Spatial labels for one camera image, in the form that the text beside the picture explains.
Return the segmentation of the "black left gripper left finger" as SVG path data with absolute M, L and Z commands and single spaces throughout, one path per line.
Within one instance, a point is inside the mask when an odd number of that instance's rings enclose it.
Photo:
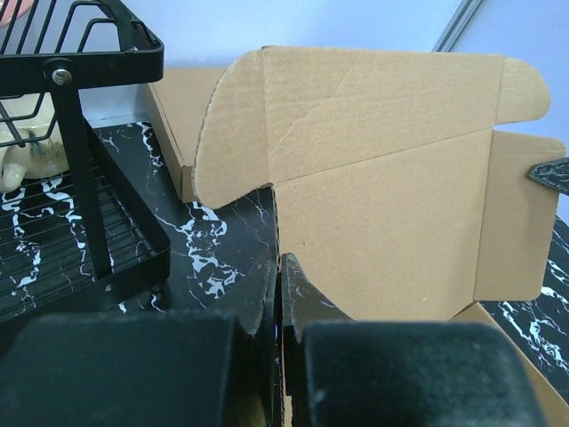
M 205 310 L 57 314 L 1 362 L 4 426 L 275 426 L 277 264 Z

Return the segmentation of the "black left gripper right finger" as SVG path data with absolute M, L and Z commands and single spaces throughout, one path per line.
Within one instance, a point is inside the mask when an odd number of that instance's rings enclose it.
M 507 337 L 478 322 L 356 321 L 281 259 L 295 426 L 543 426 Z

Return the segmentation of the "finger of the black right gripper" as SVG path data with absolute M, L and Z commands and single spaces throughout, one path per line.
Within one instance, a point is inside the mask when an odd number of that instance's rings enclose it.
M 569 195 L 569 158 L 563 157 L 534 165 L 527 177 L 559 194 Z

